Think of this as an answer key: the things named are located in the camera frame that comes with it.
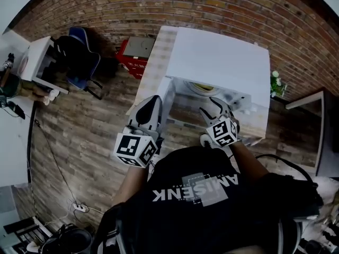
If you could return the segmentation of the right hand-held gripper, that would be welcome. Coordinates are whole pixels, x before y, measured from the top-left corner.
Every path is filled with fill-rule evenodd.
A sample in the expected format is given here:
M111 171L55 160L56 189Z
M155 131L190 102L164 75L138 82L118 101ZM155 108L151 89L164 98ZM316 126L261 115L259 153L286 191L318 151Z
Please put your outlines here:
M209 97L220 109L219 114L211 116L205 109L199 108L200 114L206 122L207 133L219 147L229 146L238 141L239 127L229 105L216 97Z

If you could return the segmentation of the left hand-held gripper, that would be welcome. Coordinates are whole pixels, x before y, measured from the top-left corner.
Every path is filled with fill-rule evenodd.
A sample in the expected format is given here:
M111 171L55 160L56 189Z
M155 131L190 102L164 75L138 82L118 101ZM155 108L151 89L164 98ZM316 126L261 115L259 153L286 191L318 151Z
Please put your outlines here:
M130 113L129 125L117 134L113 154L126 165L146 168L153 156L159 154L164 140L157 132L161 116L160 96L154 95L140 102Z

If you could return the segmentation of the yellow sponge cake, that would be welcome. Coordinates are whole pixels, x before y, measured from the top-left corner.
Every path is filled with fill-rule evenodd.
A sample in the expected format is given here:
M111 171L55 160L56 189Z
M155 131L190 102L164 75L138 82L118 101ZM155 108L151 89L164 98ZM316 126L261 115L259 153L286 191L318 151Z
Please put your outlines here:
M212 86L208 86L208 85L204 85L204 84L198 84L198 83L190 83L190 86L196 90L202 91L204 93L210 93L213 92L215 90L214 87Z

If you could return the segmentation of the white microwave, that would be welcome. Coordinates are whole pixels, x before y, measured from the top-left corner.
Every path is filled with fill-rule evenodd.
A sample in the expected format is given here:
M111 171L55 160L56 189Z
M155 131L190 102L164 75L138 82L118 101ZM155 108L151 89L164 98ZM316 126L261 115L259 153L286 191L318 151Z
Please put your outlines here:
M166 69L174 84L174 103L197 111L217 110L209 96L200 96L184 81L219 88L241 125L265 128L270 106L270 58L253 43L202 30L179 28Z

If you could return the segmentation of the black shoulder bag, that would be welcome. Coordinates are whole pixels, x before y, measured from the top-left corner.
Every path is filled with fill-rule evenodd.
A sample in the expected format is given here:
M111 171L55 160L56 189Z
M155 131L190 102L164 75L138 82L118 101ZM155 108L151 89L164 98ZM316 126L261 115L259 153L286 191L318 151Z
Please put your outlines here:
M312 180L269 173L256 183L263 208L279 217L304 220L319 216L324 202Z

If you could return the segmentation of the person's left forearm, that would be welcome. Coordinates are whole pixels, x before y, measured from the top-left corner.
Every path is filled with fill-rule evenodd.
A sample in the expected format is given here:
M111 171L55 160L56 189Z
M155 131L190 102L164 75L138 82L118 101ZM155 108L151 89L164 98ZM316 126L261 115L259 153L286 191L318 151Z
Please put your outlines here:
M137 193L146 183L149 174L149 167L140 168L130 166L126 176L113 199L113 206L126 202Z

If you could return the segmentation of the person's right forearm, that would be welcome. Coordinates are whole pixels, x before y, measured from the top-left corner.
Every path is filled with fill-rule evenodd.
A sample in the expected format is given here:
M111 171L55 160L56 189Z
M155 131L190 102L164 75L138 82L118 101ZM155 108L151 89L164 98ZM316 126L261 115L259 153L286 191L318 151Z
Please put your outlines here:
M269 173L242 142L237 141L229 147L237 162L240 173L248 180L254 182Z

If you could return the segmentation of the white flowers in white pot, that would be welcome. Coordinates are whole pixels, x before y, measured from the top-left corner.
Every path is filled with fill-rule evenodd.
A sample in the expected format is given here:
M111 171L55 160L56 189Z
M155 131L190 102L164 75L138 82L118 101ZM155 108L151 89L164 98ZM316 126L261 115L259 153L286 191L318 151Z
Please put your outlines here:
M287 89L287 84L281 80L279 72L274 70L270 76L270 95L271 98L274 97L283 97L284 92Z

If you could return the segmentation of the blue chair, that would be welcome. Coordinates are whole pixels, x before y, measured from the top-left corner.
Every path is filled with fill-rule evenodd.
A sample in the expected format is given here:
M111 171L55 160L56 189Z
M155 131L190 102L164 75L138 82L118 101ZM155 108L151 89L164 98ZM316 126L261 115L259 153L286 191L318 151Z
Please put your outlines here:
M87 36L87 33L85 31L84 28L76 28L76 27L72 27L69 29L69 33L68 33L68 36L71 36L71 37L74 37L76 39L78 39L81 43L83 44L86 44L88 46L88 49L91 51L91 52L94 52L90 49L90 44L89 44L89 40L88 40L88 36ZM102 97L101 96L98 96L97 94L95 94L93 91L91 91L91 89L89 88L89 83L90 82L93 82L98 88L102 89L102 85L100 85L98 82L94 81L93 79L90 80L75 80L75 79L70 79L67 77L67 80L72 84L74 85L75 87L77 87L78 89L81 89L85 92L88 92L90 93L91 95L93 95L95 98L101 100Z

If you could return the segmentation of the black bag on chair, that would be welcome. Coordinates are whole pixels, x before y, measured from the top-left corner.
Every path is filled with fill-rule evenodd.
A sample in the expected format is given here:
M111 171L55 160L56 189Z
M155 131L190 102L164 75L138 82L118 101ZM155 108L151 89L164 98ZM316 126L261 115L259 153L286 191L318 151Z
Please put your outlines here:
M91 52L86 44L71 36L61 36L54 41L58 58L68 68L67 77L90 80L100 62L100 55Z

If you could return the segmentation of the white power strip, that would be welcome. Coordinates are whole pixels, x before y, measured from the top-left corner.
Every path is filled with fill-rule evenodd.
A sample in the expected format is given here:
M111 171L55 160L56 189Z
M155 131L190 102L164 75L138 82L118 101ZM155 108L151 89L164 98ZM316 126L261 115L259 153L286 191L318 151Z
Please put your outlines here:
M73 208L77 211L82 212L82 213L88 213L89 210L90 210L88 208L88 206L86 206L85 204L83 204L83 203L78 204L78 203L75 203L75 202L73 203Z

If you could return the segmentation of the pink round plate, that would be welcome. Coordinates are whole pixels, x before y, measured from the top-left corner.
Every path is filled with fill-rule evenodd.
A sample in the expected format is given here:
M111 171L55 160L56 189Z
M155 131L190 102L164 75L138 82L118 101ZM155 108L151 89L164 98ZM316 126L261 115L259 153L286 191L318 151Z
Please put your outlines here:
M21 62L20 62L20 65L19 65L19 68L18 68L18 73L19 75L22 75L25 71L25 68L27 66L27 63L28 63L28 60L29 60L29 56L28 55L25 55Z

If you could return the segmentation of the black round device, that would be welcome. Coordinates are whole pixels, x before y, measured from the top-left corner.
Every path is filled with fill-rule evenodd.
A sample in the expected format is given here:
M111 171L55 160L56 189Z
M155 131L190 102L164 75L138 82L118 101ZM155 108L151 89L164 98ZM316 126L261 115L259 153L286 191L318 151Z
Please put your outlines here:
M53 235L38 250L39 254L90 254L91 234L74 228Z

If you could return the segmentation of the black metal rack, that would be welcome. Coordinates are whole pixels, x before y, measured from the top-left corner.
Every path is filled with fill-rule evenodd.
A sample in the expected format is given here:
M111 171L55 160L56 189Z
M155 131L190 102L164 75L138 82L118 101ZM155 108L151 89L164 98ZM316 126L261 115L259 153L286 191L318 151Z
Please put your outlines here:
M28 254L26 248L29 243L37 243L39 247L53 235L35 216L5 225L4 230L19 240L19 243L12 247L18 254Z

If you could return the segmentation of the dark table with wooden frame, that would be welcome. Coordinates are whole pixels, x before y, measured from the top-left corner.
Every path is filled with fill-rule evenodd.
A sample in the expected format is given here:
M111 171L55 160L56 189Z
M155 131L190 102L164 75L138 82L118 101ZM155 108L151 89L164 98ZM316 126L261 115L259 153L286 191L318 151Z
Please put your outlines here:
M321 127L316 159L317 176L339 179L339 96L326 89L285 105L290 110L321 101Z

